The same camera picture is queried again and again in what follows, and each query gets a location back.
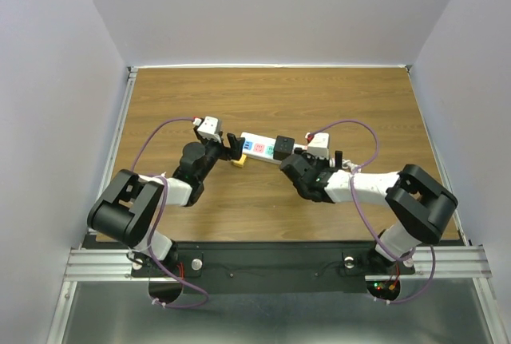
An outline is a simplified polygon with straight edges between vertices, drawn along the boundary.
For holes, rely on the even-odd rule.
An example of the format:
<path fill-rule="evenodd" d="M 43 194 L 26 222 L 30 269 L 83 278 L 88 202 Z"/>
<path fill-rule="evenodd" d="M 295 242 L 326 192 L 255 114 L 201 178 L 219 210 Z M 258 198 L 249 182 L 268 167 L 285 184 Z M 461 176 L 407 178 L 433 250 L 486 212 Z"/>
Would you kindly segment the yellow plug adapter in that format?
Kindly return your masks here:
<path fill-rule="evenodd" d="M 238 160 L 232 160 L 231 163 L 233 166 L 237 168 L 243 168 L 246 163 L 246 160 L 247 156 L 243 154 Z"/>

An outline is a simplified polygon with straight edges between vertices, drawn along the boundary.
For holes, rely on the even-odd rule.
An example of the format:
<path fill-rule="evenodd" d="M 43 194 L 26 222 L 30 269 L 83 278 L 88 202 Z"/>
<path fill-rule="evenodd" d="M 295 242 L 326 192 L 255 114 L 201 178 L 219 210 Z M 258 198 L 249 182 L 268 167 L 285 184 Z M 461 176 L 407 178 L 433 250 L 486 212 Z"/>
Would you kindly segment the white power strip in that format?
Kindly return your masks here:
<path fill-rule="evenodd" d="M 243 154 L 245 156 L 271 164 L 280 164 L 284 159 L 284 156 L 277 156 L 277 158 L 274 157 L 274 148 L 278 139 L 293 141 L 294 145 L 291 152 L 294 152 L 295 148 L 301 148 L 303 150 L 307 149 L 306 145 L 298 144 L 293 138 L 287 136 L 270 138 L 249 132 L 242 132 L 240 136 L 244 138 Z"/>

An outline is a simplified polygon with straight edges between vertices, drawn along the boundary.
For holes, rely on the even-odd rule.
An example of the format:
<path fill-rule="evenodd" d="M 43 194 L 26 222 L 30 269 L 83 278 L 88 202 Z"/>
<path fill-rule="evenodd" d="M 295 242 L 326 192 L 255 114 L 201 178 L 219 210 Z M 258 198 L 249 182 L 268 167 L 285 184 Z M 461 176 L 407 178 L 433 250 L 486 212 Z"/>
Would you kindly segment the black cube socket adapter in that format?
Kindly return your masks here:
<path fill-rule="evenodd" d="M 295 139 L 288 136 L 277 136 L 275 139 L 272 157 L 282 161 L 290 156 L 295 149 Z"/>

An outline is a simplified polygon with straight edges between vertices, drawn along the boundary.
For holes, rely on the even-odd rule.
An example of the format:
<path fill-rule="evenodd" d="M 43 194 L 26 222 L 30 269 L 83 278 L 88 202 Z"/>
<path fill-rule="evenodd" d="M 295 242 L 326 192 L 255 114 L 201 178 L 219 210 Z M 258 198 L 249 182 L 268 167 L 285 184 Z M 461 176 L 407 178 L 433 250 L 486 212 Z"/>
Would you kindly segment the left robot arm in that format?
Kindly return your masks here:
<path fill-rule="evenodd" d="M 232 133 L 224 144 L 222 133 L 208 136 L 194 128 L 197 140 L 182 149 L 179 165 L 165 175 L 142 176 L 120 170 L 100 194 L 87 217 L 93 230 L 150 257 L 159 275 L 177 268 L 176 242 L 156 231 L 153 218 L 167 205 L 191 207 L 204 192 L 204 181 L 218 160 L 239 160 L 245 139 Z"/>

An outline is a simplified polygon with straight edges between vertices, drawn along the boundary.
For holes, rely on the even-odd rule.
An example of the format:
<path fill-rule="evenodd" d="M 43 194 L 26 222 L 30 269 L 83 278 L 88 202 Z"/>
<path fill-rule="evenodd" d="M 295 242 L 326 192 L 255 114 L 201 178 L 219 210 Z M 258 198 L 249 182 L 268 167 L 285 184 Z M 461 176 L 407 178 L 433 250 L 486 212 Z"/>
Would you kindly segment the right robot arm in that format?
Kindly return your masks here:
<path fill-rule="evenodd" d="M 381 234 L 360 215 L 375 241 L 367 262 L 377 272 L 407 260 L 421 243 L 438 244 L 459 205 L 451 191 L 416 164 L 407 164 L 398 172 L 363 173 L 359 167 L 347 172 L 300 152 L 285 158 L 279 170 L 305 200 L 329 204 L 351 200 L 358 212 L 363 204 L 374 204 L 394 213 L 397 222 Z"/>

